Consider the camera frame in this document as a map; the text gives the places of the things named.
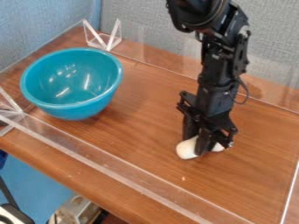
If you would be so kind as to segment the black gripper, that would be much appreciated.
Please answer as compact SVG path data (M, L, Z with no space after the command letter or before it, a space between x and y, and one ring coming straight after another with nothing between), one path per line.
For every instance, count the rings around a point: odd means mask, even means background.
M200 85L198 93L180 92L176 108L183 113L182 139L198 136L195 154L200 157L210 151L220 151L234 144L239 129L231 121L239 83L226 86Z

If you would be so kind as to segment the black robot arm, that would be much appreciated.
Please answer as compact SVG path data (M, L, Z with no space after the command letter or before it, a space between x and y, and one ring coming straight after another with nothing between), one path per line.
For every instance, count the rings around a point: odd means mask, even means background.
M194 33L202 42L202 71L195 94L180 92L178 109L183 113L178 156L191 159L234 145L239 130L230 120L238 103L240 75L247 71L248 17L232 0L166 0L172 24Z

